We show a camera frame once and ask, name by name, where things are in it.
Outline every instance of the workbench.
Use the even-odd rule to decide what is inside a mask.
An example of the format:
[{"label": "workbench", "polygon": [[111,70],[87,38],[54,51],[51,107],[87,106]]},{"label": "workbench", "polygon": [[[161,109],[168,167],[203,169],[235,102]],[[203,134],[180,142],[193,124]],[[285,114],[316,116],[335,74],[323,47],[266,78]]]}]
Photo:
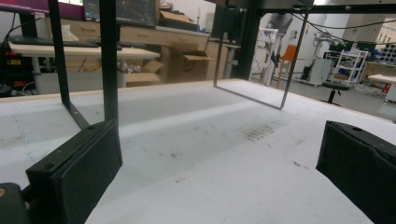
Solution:
[{"label": "workbench", "polygon": [[369,76],[368,78],[373,81],[379,81],[390,84],[390,88],[388,90],[387,96],[385,97],[385,100],[396,102],[396,76],[389,77],[383,75],[373,75],[373,76]]},{"label": "workbench", "polygon": [[[38,57],[54,57],[55,51],[53,46],[35,46],[35,45],[17,45],[9,43],[10,49],[14,53],[18,53],[23,57],[32,57],[34,75],[35,75],[35,88],[38,94],[49,94],[59,92],[58,76],[56,73],[41,73]],[[64,47],[64,56],[66,58],[78,58],[80,63],[83,64],[84,58],[97,58],[102,57],[101,48],[74,48]],[[160,54],[154,53],[145,49],[131,49],[122,48],[117,50],[117,58],[120,59],[120,67],[118,72],[118,87],[123,88],[126,86],[125,77],[125,60],[126,59],[155,59],[159,58]],[[90,72],[70,72],[68,74],[70,91],[92,91],[101,90],[102,73]]]},{"label": "workbench", "polygon": [[[283,91],[243,80],[219,86],[278,102]],[[93,124],[100,91],[71,93]],[[290,93],[282,110],[210,81],[119,89],[123,166],[87,223],[371,223],[316,170],[326,120],[396,144],[395,124]],[[0,180],[25,170],[80,128],[59,95],[0,100]]]}]

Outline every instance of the black metal leg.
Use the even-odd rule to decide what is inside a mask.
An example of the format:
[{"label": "black metal leg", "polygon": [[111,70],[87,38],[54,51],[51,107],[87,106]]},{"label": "black metal leg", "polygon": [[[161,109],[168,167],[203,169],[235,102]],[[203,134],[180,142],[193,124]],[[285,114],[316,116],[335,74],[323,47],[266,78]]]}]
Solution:
[{"label": "black metal leg", "polygon": [[327,101],[327,103],[332,104],[332,99],[334,99],[334,95],[335,95],[335,90],[332,90],[332,92],[330,93],[330,97],[329,97],[329,100]]},{"label": "black metal leg", "polygon": [[105,120],[118,120],[116,1],[100,0],[99,11]]},{"label": "black metal leg", "polygon": [[58,0],[49,0],[49,19],[52,30],[53,47],[55,49],[56,67],[58,70],[59,89],[64,107],[76,121],[79,128],[84,129],[90,124],[70,102],[69,85],[67,82],[66,62],[64,60],[64,41],[59,13]]}]

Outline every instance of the white machine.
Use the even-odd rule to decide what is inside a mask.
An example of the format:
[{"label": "white machine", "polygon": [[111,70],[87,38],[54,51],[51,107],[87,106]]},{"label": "white machine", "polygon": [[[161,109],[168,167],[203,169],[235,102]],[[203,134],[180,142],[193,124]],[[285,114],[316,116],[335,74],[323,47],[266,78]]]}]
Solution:
[{"label": "white machine", "polygon": [[303,74],[302,77],[295,78],[295,80],[302,81],[316,87],[320,86],[324,81],[326,81],[326,79],[328,79],[333,64],[333,60],[322,59],[319,57],[319,52],[321,47],[323,47],[323,42],[328,42],[330,45],[338,45],[340,41],[338,39],[333,39],[329,33],[320,32],[316,34],[315,42],[317,42],[317,45],[311,63],[311,70],[308,74]]}]

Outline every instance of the metal rod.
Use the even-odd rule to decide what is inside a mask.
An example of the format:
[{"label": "metal rod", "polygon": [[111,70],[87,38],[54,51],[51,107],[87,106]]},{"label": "metal rod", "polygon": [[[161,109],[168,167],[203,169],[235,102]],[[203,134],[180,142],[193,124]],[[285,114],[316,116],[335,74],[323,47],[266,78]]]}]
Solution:
[{"label": "metal rod", "polygon": [[310,14],[394,14],[396,4],[312,6]]},{"label": "metal rod", "polygon": [[298,39],[296,53],[294,54],[294,58],[293,58],[293,63],[291,64],[291,68],[289,70],[288,81],[286,83],[285,93],[283,94],[283,99],[282,99],[282,104],[280,105],[280,109],[282,109],[283,106],[285,105],[286,97],[288,96],[289,87],[290,87],[291,79],[292,79],[293,72],[294,72],[294,67],[295,67],[296,62],[297,62],[298,53],[300,51],[300,46],[301,46],[301,43],[302,43],[303,37],[304,37],[305,26],[306,26],[306,23],[308,21],[308,15],[309,15],[309,8],[307,8],[306,11],[305,11],[303,27],[301,28],[301,32],[300,32],[300,37]]},{"label": "metal rod", "polygon": [[[225,11],[221,14],[221,24],[225,22]],[[222,44],[224,39],[224,29],[223,26],[220,26],[220,39],[219,39],[219,49],[218,49],[218,59],[216,60],[216,71],[215,71],[215,78],[213,79],[213,86],[218,86],[218,79],[219,79],[219,68],[220,68],[220,59],[221,59],[221,50]]]},{"label": "metal rod", "polygon": [[237,96],[240,96],[240,97],[244,97],[244,98],[246,98],[246,99],[248,99],[248,100],[254,101],[254,102],[259,103],[259,104],[261,104],[261,105],[267,105],[267,106],[270,106],[270,107],[272,107],[272,108],[274,108],[274,109],[281,109],[279,106],[271,105],[271,104],[265,103],[265,102],[263,102],[263,101],[254,99],[254,98],[252,98],[252,97],[246,96],[246,95],[244,95],[244,94],[242,94],[242,93],[239,93],[239,92],[236,92],[236,91],[230,91],[230,90],[227,90],[227,89],[222,88],[222,87],[219,87],[219,86],[217,86],[216,88],[218,88],[219,90],[222,90],[222,91],[227,91],[227,92],[229,92],[229,93],[232,93],[232,94],[237,95]]},{"label": "metal rod", "polygon": [[119,119],[116,2],[99,0],[105,120]]},{"label": "metal rod", "polygon": [[84,119],[84,117],[79,113],[77,108],[73,105],[72,102],[70,102],[69,107],[67,108],[69,111],[70,115],[73,117],[73,119],[76,121],[76,124],[78,127],[82,130],[90,126],[90,123],[88,123],[87,120]]},{"label": "metal rod", "polygon": [[53,47],[55,49],[56,67],[58,70],[59,89],[61,91],[62,103],[64,103],[64,106],[69,109],[70,96],[67,82],[66,62],[64,61],[64,40],[62,38],[62,25],[58,0],[49,0],[49,14]]}]

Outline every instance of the black metal frame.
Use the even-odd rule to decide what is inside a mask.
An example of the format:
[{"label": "black metal frame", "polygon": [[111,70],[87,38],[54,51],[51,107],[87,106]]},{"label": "black metal frame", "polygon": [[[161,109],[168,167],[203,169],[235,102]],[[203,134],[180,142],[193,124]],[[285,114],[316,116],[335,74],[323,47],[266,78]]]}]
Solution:
[{"label": "black metal frame", "polygon": [[[257,36],[257,33],[258,33],[258,29],[259,29],[258,25],[260,24],[260,20],[259,20],[259,23],[257,23],[257,20],[254,20],[254,16],[261,16],[265,12],[267,12],[267,11],[265,11],[265,9],[259,10],[261,13],[258,12],[258,9],[252,9],[252,10],[253,11],[251,11],[251,13],[249,13],[250,15],[248,15],[247,23],[256,24],[257,27],[253,27],[251,29],[249,35],[245,35],[244,36],[243,44],[245,43],[245,46],[247,46],[248,49],[245,49],[245,50],[242,49],[243,52],[241,53],[242,54],[241,57],[250,57],[250,60],[244,60],[243,64],[238,63],[238,66],[239,65],[244,65],[242,69],[238,69],[238,71],[239,72],[242,71],[242,73],[243,73],[243,71],[247,70],[248,65],[251,65],[251,61],[253,59],[253,52],[254,52],[254,48],[255,48],[256,36]],[[294,10],[285,10],[285,12],[291,13],[291,12],[295,12],[295,11]],[[297,61],[298,52],[300,50],[301,42],[303,41],[304,30],[305,30],[305,26],[306,26],[307,21],[308,21],[308,15],[309,15],[309,8],[305,8],[304,22],[303,22],[303,26],[302,26],[302,29],[301,29],[301,32],[300,32],[300,36],[299,36],[299,40],[298,40],[298,44],[297,44],[296,54],[294,55],[294,59],[293,59],[294,62]],[[219,90],[227,91],[229,93],[232,93],[232,94],[247,98],[247,99],[249,99],[251,101],[254,101],[256,103],[270,106],[270,107],[272,107],[274,109],[279,109],[279,110],[282,109],[283,106],[286,103],[286,98],[288,96],[289,87],[290,87],[292,75],[293,75],[293,72],[294,72],[295,63],[291,64],[291,68],[289,70],[288,81],[287,81],[287,84],[286,84],[285,92],[284,92],[283,97],[282,97],[281,105],[280,106],[279,105],[271,105],[271,104],[265,103],[264,101],[260,101],[260,100],[257,100],[255,98],[246,96],[246,95],[244,95],[242,93],[239,93],[239,92],[236,92],[236,91],[231,91],[231,90],[228,90],[228,89],[225,89],[225,88],[222,88],[222,87],[218,86],[219,61],[220,61],[220,58],[221,58],[222,43],[223,43],[223,35],[221,35],[220,39],[219,39],[219,51],[218,51],[218,58],[217,58],[217,64],[216,64],[216,74],[215,74],[215,79],[214,79],[214,82],[213,82],[214,87],[219,89]]]},{"label": "black metal frame", "polygon": [[[114,1],[99,1],[101,16],[102,39],[102,79],[105,120],[118,120],[118,93],[117,93],[117,24],[116,3]],[[66,64],[64,60],[64,42],[62,38],[61,20],[57,0],[49,0],[49,18],[51,23],[53,44],[55,49],[56,66],[58,69],[59,88],[64,107],[76,121],[80,129],[90,124],[70,101],[67,81]]]},{"label": "black metal frame", "polygon": [[[103,65],[103,95],[104,95],[104,110],[105,110],[105,120],[115,119],[118,120],[119,110],[118,110],[118,88],[117,88],[117,51],[116,51],[116,41],[118,35],[120,35],[120,31],[117,30],[118,25],[116,23],[116,5],[114,1],[100,0],[100,15],[101,15],[101,39],[104,43],[102,46],[102,65]],[[304,29],[307,24],[308,15],[309,14],[323,14],[323,13],[340,13],[340,14],[361,14],[361,13],[389,13],[396,14],[396,4],[377,4],[377,5],[336,5],[336,6],[313,6],[311,8],[299,8],[299,9],[262,9],[262,8],[250,8],[248,13],[251,14],[249,18],[247,18],[247,24],[255,24],[258,26],[258,23],[255,22],[260,20],[260,17],[264,13],[295,13],[295,12],[304,12],[304,23],[302,26],[302,30],[300,32],[297,51],[294,56],[294,61],[296,62],[298,57],[298,52],[300,50],[301,42],[304,36]],[[49,0],[49,15],[51,21],[52,28],[52,36],[54,39],[54,47],[55,47],[55,56],[56,63],[58,67],[58,77],[59,77],[59,86],[61,90],[61,98],[64,106],[69,111],[73,119],[76,121],[78,126],[83,129],[89,126],[87,120],[79,113],[76,107],[70,101],[68,82],[67,82],[67,73],[65,69],[65,61],[64,61],[64,44],[62,41],[62,31],[61,31],[61,23],[60,23],[60,14],[58,8],[57,0]],[[247,60],[242,62],[244,64],[244,70],[247,70],[247,64],[251,64],[252,60],[252,52],[254,51],[254,44],[257,37],[258,29],[250,29],[248,34],[245,35],[243,40],[243,45],[247,46],[246,49],[243,49],[242,54],[244,54]],[[292,64],[289,76],[287,80],[287,85],[285,92],[283,94],[281,105],[271,105],[265,103],[263,101],[259,101],[257,99],[248,97],[236,91],[227,90],[225,88],[218,86],[218,78],[219,78],[219,61],[221,58],[221,48],[223,44],[223,38],[221,36],[219,40],[219,52],[218,52],[218,60],[216,63],[216,73],[214,79],[214,87],[223,91],[227,91],[229,93],[245,97],[251,101],[271,106],[275,109],[282,109],[286,103],[286,98],[289,92],[290,83],[292,80],[292,74],[294,72],[295,63]]]},{"label": "black metal frame", "polygon": [[[388,14],[396,14],[396,4],[377,4],[377,5],[331,5],[331,6],[313,6],[311,8],[299,8],[298,10],[296,9],[257,9],[260,13],[257,13],[257,11],[255,11],[256,16],[261,16],[265,13],[296,13],[296,12],[303,12],[305,13],[304,16],[304,22],[303,22],[303,26],[300,32],[300,36],[299,36],[299,40],[298,40],[298,44],[297,44],[297,50],[296,50],[296,54],[294,55],[294,62],[297,62],[297,57],[298,57],[298,53],[300,51],[300,46],[301,46],[301,42],[303,40],[303,36],[304,36],[304,30],[305,30],[305,26],[307,24],[308,21],[308,16],[309,14],[324,14],[324,13],[332,13],[332,14],[380,14],[380,13],[388,13]],[[250,20],[250,23],[246,23],[246,24],[255,24],[254,20]],[[243,41],[250,41],[255,43],[256,42],[256,38],[257,38],[257,31],[256,33],[254,32],[250,32],[248,35],[244,35],[244,40]],[[286,88],[282,97],[282,102],[281,105],[271,105],[268,103],[265,103],[263,101],[257,100],[255,98],[252,97],[248,97],[242,93],[236,92],[236,91],[231,91],[222,87],[218,86],[218,78],[219,78],[219,60],[221,58],[221,48],[222,48],[222,44],[223,44],[223,38],[222,35],[220,36],[219,39],[219,51],[218,51],[218,58],[217,58],[217,64],[216,64],[216,73],[215,73],[215,79],[213,82],[213,85],[215,88],[218,88],[220,90],[223,91],[227,91],[229,93],[244,97],[246,99],[249,99],[251,101],[257,102],[259,104],[262,105],[267,105],[270,106],[272,108],[275,109],[282,109],[286,103],[286,98],[288,96],[288,92],[289,92],[289,88],[290,88],[290,83],[292,80],[292,75],[294,72],[294,68],[295,68],[295,64],[296,63],[292,63],[291,64],[291,68],[289,70],[289,75],[288,75],[288,80],[286,83]],[[250,54],[250,56],[246,55],[243,58],[242,62],[238,62],[238,65],[240,63],[242,63],[242,68],[238,69],[238,72],[240,74],[242,74],[242,77],[244,77],[245,79],[247,74],[248,74],[248,69],[250,69],[250,67],[248,67],[249,64],[252,63],[252,54],[254,52],[254,48],[255,45],[253,44],[243,44],[241,46],[246,47],[247,49],[242,49],[242,54],[244,52],[248,52]]]}]

